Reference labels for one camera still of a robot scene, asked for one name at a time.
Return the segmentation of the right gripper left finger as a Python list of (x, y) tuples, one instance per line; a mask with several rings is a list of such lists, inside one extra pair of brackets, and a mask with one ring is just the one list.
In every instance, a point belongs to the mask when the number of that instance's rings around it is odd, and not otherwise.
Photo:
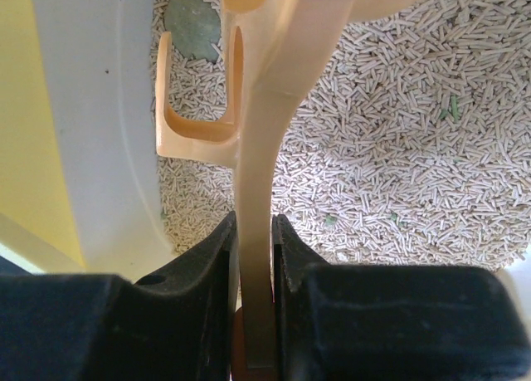
[(4, 380), (226, 380), (236, 215), (136, 282), (3, 276)]

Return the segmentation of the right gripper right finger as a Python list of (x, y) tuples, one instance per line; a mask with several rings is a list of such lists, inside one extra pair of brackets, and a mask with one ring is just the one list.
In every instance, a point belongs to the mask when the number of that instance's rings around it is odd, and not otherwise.
[(332, 265), (272, 221), (283, 380), (515, 380), (530, 342), (509, 293), (471, 266)]

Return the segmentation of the yellow litter box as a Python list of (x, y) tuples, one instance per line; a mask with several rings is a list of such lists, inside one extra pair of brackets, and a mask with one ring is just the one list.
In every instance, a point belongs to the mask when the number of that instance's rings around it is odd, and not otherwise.
[(1, 0), (1, 227), (40, 271), (138, 280), (173, 256), (153, 111), (156, 0)]

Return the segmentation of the orange litter scoop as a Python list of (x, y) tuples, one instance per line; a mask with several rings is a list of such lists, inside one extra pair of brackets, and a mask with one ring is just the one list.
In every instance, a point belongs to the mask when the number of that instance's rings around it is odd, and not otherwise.
[(227, 109), (188, 120), (169, 103), (169, 32), (159, 40), (155, 81), (159, 155), (233, 170), (245, 357), (275, 367), (270, 280), (270, 201), (280, 144), (350, 22), (392, 15), (416, 0), (221, 0)]

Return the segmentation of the green waste clump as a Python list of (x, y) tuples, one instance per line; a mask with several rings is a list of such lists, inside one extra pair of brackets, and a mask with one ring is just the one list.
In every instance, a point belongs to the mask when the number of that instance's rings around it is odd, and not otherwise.
[(173, 45), (187, 59), (216, 63), (221, 38), (218, 13), (205, 0), (170, 0), (163, 15)]

